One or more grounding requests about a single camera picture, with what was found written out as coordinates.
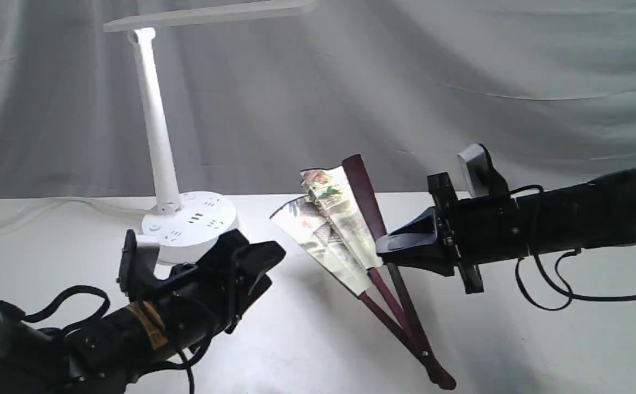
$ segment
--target white tabletop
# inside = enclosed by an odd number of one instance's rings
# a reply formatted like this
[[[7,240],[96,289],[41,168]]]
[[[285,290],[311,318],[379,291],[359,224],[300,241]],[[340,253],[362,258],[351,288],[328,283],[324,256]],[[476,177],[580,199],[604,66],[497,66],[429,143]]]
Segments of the white tabletop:
[[[390,332],[268,221],[291,198],[232,197],[246,237],[277,240],[287,255],[270,272],[273,286],[236,332],[218,335],[194,368],[197,392],[438,392]],[[388,229],[431,204],[427,194],[380,194],[378,199]],[[114,201],[138,207],[154,203],[149,198]],[[0,200],[0,218],[23,204]],[[135,224],[66,204],[1,235],[0,299],[33,312],[66,287],[93,285],[108,292],[113,308],[125,306],[114,279],[125,230]],[[553,263],[551,257],[544,260]],[[539,311],[519,294],[513,267],[513,262],[481,267],[486,290],[476,295],[464,294],[458,275],[403,269],[433,350],[458,381],[456,392],[636,392],[636,302],[574,302],[563,312]],[[540,302],[563,302],[546,288],[533,264],[522,271]],[[578,292],[633,293],[636,247],[584,252],[562,271]],[[46,323],[80,320],[99,302],[74,297]],[[180,393],[186,385],[183,372],[159,372],[128,392]]]

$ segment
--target fabric backdrop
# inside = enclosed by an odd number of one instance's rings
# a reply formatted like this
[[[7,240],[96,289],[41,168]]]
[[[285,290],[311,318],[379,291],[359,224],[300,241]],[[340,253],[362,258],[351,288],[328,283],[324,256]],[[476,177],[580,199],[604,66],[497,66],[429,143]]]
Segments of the fabric backdrop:
[[[316,0],[158,29],[182,190],[298,192],[363,155],[425,190],[485,143],[511,186],[636,166],[636,0]],[[101,25],[231,0],[0,0],[0,197],[153,194],[132,49]]]

